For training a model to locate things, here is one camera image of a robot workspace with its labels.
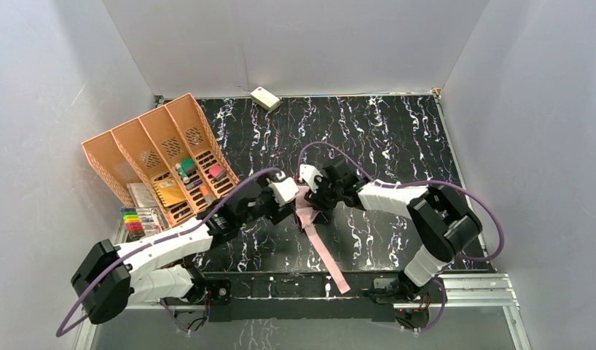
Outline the black and pink folding umbrella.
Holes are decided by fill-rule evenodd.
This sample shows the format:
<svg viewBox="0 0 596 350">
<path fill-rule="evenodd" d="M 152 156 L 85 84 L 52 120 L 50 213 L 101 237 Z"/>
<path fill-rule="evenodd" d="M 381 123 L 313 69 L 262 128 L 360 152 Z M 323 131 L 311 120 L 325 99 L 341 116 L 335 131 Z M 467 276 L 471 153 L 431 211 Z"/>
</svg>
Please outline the black and pink folding umbrella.
<svg viewBox="0 0 596 350">
<path fill-rule="evenodd" d="M 315 218 L 318 216 L 319 211 L 314 209 L 310 203 L 305 199 L 305 195 L 309 190 L 308 186 L 299 185 L 298 193 L 295 198 L 295 210 L 296 216 L 299 221 L 300 227 L 306 233 L 308 239 L 313 245 L 315 251 L 319 254 L 324 266 L 329 272 L 332 280 L 336 284 L 341 295 L 344 295 L 350 291 L 350 285 L 346 281 L 342 271 L 338 264 L 335 262 L 330 251 L 326 248 L 324 242 L 319 236 L 316 226 Z"/>
</svg>

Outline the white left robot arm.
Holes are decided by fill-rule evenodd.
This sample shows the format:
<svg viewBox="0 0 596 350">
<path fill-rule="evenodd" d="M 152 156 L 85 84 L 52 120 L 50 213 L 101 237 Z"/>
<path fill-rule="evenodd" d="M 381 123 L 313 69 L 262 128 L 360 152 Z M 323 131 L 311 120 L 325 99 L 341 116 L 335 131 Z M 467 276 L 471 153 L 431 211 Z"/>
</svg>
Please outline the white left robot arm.
<svg viewBox="0 0 596 350">
<path fill-rule="evenodd" d="M 282 173 L 256 173 L 204 211 L 154 236 L 114 245 L 93 245 L 71 277 L 92 324 L 103 324 L 134 303 L 164 298 L 187 299 L 195 278 L 171 263 L 207 252 L 234 239 L 242 227 L 266 218 L 277 224 L 293 212 L 297 183 Z"/>
</svg>

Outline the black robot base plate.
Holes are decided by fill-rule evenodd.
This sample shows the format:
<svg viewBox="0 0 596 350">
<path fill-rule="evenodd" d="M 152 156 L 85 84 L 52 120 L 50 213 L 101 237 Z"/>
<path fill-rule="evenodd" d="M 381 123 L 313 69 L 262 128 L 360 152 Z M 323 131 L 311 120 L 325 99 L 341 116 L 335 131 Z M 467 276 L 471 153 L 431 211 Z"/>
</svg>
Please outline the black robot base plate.
<svg viewBox="0 0 596 350">
<path fill-rule="evenodd" d="M 205 273 L 185 297 L 167 297 L 176 311 L 198 308 L 210 322 L 250 319 L 368 319 L 422 327 L 429 309 L 446 301 L 436 279 L 416 293 L 399 287 L 397 271 L 345 273 L 350 291 L 341 295 L 331 276 L 311 273 Z"/>
</svg>

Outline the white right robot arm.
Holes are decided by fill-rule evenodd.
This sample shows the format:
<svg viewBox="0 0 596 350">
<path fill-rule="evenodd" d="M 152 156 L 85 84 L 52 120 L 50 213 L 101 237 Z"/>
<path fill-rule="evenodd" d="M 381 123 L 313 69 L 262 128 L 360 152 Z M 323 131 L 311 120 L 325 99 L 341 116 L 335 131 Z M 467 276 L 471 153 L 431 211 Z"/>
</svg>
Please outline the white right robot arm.
<svg viewBox="0 0 596 350">
<path fill-rule="evenodd" d="M 482 223 L 467 203 L 468 193 L 448 182 L 383 182 L 359 176 L 343 158 L 321 171 L 302 164 L 299 180 L 307 185 L 305 199 L 315 210 L 329 211 L 342 202 L 413 222 L 422 245 L 399 274 L 399 287 L 406 293 L 429 284 L 482 232 Z"/>
</svg>

